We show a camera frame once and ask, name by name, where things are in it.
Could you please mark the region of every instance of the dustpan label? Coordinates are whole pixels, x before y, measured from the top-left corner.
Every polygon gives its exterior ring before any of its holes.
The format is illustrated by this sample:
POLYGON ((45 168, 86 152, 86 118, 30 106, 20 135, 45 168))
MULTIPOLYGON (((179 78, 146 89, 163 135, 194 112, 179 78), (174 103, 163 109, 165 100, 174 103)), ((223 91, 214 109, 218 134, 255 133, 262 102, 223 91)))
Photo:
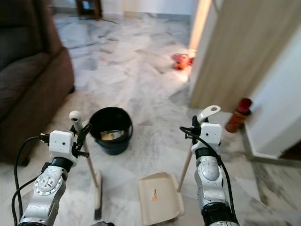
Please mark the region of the dustpan label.
POLYGON ((156 188, 150 189, 150 200, 151 201, 157 201, 158 200, 158 193, 156 188))

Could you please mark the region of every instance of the beige dustpan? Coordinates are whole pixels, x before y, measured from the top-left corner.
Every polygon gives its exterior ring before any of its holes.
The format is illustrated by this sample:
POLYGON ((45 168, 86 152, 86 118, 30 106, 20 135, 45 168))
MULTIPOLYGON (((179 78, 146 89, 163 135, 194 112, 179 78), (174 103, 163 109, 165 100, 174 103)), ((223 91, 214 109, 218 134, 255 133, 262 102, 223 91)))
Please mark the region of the beige dustpan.
POLYGON ((185 213, 174 174, 157 173, 139 180, 143 225, 153 225, 185 213))

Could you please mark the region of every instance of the black cable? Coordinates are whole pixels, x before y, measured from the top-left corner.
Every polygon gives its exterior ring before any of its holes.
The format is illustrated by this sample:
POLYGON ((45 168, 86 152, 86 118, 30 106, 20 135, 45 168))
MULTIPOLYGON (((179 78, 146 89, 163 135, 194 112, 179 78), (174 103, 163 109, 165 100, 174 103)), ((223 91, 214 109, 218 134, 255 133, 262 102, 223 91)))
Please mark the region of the black cable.
POLYGON ((233 214, 233 217, 234 219, 236 220, 236 223, 238 223, 238 220, 237 220, 237 217, 236 217, 236 214, 235 214, 235 210, 234 210, 234 203, 233 203, 233 195, 232 195, 232 189, 231 189, 231 183, 230 183, 230 178, 229 178, 229 174, 228 174, 228 171, 224 165, 224 163, 222 162, 221 160, 221 157, 216 153, 216 151, 206 142, 204 141, 203 139, 201 139, 199 136, 191 133, 189 131, 189 128, 186 128, 186 127, 183 127, 181 126, 180 127, 180 130, 183 131, 184 133, 194 137, 195 139, 199 140, 200 142, 202 142, 203 144, 205 144, 215 155, 217 161, 220 163, 220 165, 222 166, 222 169, 224 170, 224 173, 226 175, 226 179, 227 179, 227 185, 228 185, 228 191, 229 191, 229 198, 230 198, 230 206, 231 206, 231 211, 232 211, 232 214, 233 214))
POLYGON ((18 194, 20 194, 20 191, 26 187, 27 185, 29 185, 30 183, 32 183, 33 181, 35 181, 38 177, 35 177, 34 179, 28 181, 27 183, 23 184, 20 188, 18 188, 16 190, 16 192, 14 193, 13 195, 13 198, 11 200, 11 211, 13 212, 13 218, 14 218, 14 225, 17 226, 18 225, 18 220, 17 220, 17 215, 16 215, 16 210, 15 210, 15 199, 16 199, 16 196, 18 194))
MULTIPOLYGON (((21 156, 21 153, 25 147, 25 145, 31 141, 31 140, 35 140, 35 139, 39 139, 40 137, 36 136, 36 137, 30 137, 28 138, 27 140, 24 141, 24 143, 22 144, 19 152, 18 152, 18 155, 16 157, 16 161, 15 161, 15 165, 14 165, 14 176, 15 176, 15 185, 16 185, 16 190, 18 191, 19 189, 19 180, 18 180, 18 172, 17 172, 17 166, 18 166, 18 162, 19 162, 19 158, 21 156)), ((22 206, 22 199, 21 199, 21 194, 20 194, 20 191, 17 193, 17 196, 18 196, 18 203, 19 203, 19 212, 20 212, 20 218, 22 217, 23 215, 23 206, 22 206)))

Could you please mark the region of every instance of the red bottle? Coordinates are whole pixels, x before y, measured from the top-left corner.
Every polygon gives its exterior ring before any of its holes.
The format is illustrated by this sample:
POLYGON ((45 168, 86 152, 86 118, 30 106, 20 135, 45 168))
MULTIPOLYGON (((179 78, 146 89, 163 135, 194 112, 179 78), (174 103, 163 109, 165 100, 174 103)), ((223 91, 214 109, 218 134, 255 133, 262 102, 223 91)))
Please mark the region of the red bottle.
POLYGON ((241 126, 244 124, 244 120, 251 114, 251 104, 252 100, 248 98, 243 98, 240 100, 237 109, 225 126, 225 129, 228 132, 235 133, 241 128, 241 126))

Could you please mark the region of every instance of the white marble floor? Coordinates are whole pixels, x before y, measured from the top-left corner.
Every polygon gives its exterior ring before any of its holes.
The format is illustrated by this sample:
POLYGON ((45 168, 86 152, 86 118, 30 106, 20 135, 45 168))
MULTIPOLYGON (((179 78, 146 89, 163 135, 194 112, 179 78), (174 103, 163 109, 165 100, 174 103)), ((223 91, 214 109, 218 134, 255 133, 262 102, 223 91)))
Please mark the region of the white marble floor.
MULTIPOLYGON (((189 69, 180 72, 171 67, 173 53, 187 52, 189 23, 150 14, 118 24, 79 21, 67 15, 56 15, 54 20, 72 57, 77 91, 68 96, 45 132, 68 130, 72 110, 80 110, 86 121, 107 106, 125 109, 132 118, 134 135, 124 153, 109 156, 92 137, 88 136, 87 142, 94 167, 103 174, 103 219, 116 226, 140 226, 137 180, 157 172, 174 173, 180 179, 190 141, 178 128, 189 126, 199 112, 187 107, 189 69)), ((224 125, 229 116, 219 113, 211 121, 224 125)), ((240 225, 301 225, 300 169, 252 165, 244 151, 241 135, 224 131, 220 154, 231 177, 240 225)), ((29 165, 19 168, 20 183, 38 175, 48 160, 48 147, 38 144, 29 165)), ((192 160, 182 188, 186 214, 158 225, 204 225, 196 201, 194 170, 192 160)), ((1 225, 12 225, 12 166, 0 164, 0 179, 1 225)), ((24 206, 31 189, 22 192, 24 206)), ((86 160, 79 159, 69 174, 55 226, 88 226, 94 223, 93 216, 93 183, 86 160)))

